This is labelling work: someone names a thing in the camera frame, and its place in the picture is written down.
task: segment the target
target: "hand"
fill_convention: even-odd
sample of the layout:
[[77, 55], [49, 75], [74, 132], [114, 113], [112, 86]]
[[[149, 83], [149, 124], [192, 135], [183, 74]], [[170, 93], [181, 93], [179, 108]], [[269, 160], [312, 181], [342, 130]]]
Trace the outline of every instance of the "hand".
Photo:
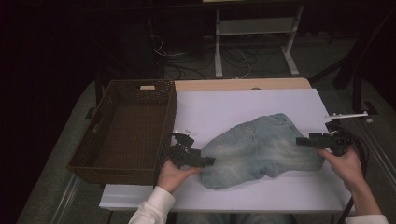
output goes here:
[[344, 180], [344, 185], [352, 194], [358, 216], [382, 214], [364, 179], [358, 153], [352, 146], [349, 146], [341, 157], [336, 157], [325, 149], [317, 149], [317, 153], [324, 157], [335, 173]]
[[325, 149], [317, 149], [317, 153], [330, 163], [335, 173], [344, 180], [349, 191], [365, 183], [359, 156], [352, 146], [348, 146], [346, 153], [341, 157], [336, 157]]
[[158, 186], [172, 194], [181, 186], [187, 177], [200, 171], [201, 168], [198, 167], [180, 170], [170, 160], [167, 160], [163, 164], [160, 176], [158, 177]]

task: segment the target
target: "wicker basket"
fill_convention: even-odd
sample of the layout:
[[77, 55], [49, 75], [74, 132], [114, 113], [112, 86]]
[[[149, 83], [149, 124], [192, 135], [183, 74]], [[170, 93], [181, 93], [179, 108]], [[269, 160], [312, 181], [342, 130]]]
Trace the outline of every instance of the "wicker basket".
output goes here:
[[89, 183], [152, 185], [176, 111], [173, 81], [111, 81], [67, 168]]

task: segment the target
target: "cuff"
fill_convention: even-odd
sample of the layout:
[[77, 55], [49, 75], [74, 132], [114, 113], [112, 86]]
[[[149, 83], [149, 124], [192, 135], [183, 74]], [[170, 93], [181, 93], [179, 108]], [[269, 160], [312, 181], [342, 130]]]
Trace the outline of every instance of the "cuff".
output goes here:
[[356, 216], [356, 217], [348, 217], [346, 218], [347, 224], [382, 224], [388, 223], [387, 218], [383, 215], [366, 215], [366, 216]]
[[148, 203], [157, 209], [168, 213], [175, 204], [175, 197], [168, 191], [156, 186], [148, 198]]

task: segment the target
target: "white sleeve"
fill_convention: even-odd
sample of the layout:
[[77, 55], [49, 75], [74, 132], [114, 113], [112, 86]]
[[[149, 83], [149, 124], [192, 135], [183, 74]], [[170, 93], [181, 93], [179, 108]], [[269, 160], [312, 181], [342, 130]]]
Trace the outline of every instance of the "white sleeve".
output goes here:
[[175, 198], [168, 191], [155, 187], [147, 201], [139, 204], [129, 224], [164, 224], [169, 210], [173, 207]]
[[387, 218], [383, 215], [366, 215], [347, 217], [346, 224], [388, 224]]

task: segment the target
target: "light blue jeans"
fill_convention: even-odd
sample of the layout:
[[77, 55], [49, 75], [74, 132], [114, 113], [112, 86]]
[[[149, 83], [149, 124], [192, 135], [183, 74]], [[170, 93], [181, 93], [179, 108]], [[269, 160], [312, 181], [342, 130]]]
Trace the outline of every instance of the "light blue jeans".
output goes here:
[[[230, 224], [230, 214], [178, 213], [176, 224]], [[237, 214], [236, 224], [290, 224], [286, 214]]]
[[296, 137], [303, 135], [284, 114], [238, 124], [202, 148], [201, 156], [216, 158], [201, 172], [202, 183], [227, 189], [265, 175], [319, 170], [324, 159], [312, 147], [297, 146]]

